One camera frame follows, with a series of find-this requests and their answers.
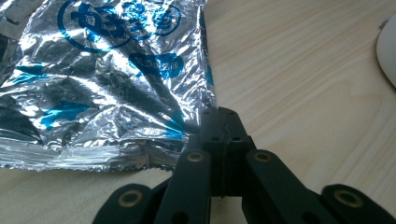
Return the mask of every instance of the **wooden table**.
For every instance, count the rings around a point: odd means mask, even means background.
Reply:
[[[396,89],[379,67],[380,25],[394,1],[209,0],[218,105],[237,111],[259,148],[313,191],[342,183],[396,216]],[[1,169],[1,223],[91,223],[127,183],[171,173]],[[246,223],[239,199],[213,199],[212,222]]]

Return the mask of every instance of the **shiny metallic surface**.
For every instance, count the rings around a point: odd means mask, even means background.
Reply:
[[[0,3],[0,22],[10,2]],[[49,0],[19,42],[0,29],[0,165],[175,166],[200,111],[216,104],[204,6]]]

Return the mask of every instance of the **wrinkled foil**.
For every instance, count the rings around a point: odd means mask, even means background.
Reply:
[[[204,6],[0,1],[0,165],[174,167],[216,104]]]

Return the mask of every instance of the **light wood surface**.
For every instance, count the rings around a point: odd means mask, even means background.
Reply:
[[[375,44],[395,1],[209,0],[218,105],[238,112],[313,191],[342,183],[396,216],[396,89]],[[91,223],[112,191],[171,173],[0,170],[1,223]],[[212,200],[215,224],[246,223],[239,199]]]

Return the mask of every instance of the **white round object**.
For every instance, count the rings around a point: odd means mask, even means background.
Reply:
[[[396,15],[388,20],[379,34],[376,56],[382,70],[396,87]]]

